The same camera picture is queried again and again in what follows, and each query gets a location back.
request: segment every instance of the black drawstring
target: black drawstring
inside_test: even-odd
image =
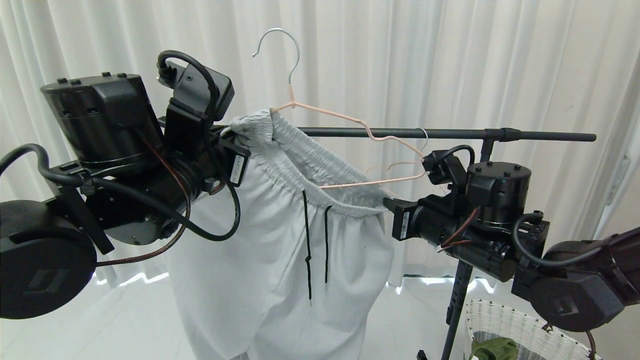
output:
[[[305,230],[307,232],[307,257],[305,262],[307,263],[307,282],[309,285],[309,304],[311,305],[311,244],[309,244],[309,215],[307,213],[307,193],[302,191],[302,199],[305,201]]]
[[[331,209],[331,205],[329,205],[326,209],[324,209],[324,249],[326,251],[326,258],[324,259],[324,283],[328,283],[329,281],[329,229],[328,229],[328,213],[329,209]]]

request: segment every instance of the green cloth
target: green cloth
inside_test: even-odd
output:
[[[507,338],[495,338],[484,343],[474,340],[469,360],[474,356],[479,360],[517,360],[518,348],[513,340]]]

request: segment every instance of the white tile floor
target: white tile floor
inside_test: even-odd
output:
[[[71,303],[29,320],[1,320],[2,360],[194,360],[186,340],[169,278],[138,279],[111,290],[92,281]],[[486,281],[470,285],[468,299],[488,297]],[[423,348],[440,359],[447,326],[450,279],[405,279],[401,288],[384,288],[369,314],[360,359],[415,359]],[[500,296],[516,306],[515,297]],[[467,334],[459,331],[458,339]],[[462,359],[466,341],[451,359]]]

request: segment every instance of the white wicker basket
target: white wicker basket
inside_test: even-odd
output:
[[[543,330],[545,322],[535,317],[488,300],[471,300],[465,309],[472,339],[511,338],[518,345],[518,360],[589,359],[588,347],[560,331]]]

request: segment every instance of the white curtain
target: white curtain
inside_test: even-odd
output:
[[[265,30],[281,27],[301,47],[296,98],[371,126],[596,133],[595,143],[495,146],[493,159],[532,169],[527,209],[543,210],[552,222],[550,243],[572,239],[599,220],[593,214],[604,205],[588,194],[608,181],[603,164],[622,151],[608,151],[610,144],[631,126],[620,114],[637,101],[623,99],[640,49],[638,1],[0,0],[0,19],[2,154],[36,142],[52,164],[73,158],[38,89],[56,78],[105,70],[141,74],[162,115],[171,93],[155,78],[156,56],[165,49],[184,51],[233,80],[236,96],[226,119],[279,106],[288,100],[293,44],[274,33],[258,57],[251,54]],[[351,126],[306,110],[284,115],[297,126]],[[416,160],[396,143],[319,141],[363,171]],[[459,143],[479,153],[475,140],[430,140],[425,152]],[[418,170],[403,165],[370,175]],[[388,188],[405,199],[444,191],[426,178]],[[0,192],[2,200],[50,196],[31,157],[7,171]],[[118,246],[109,257],[147,251]],[[452,264],[425,241],[404,241],[396,244],[391,281],[405,273],[450,274]],[[164,271],[163,260],[108,271],[112,279],[138,272],[151,277]]]

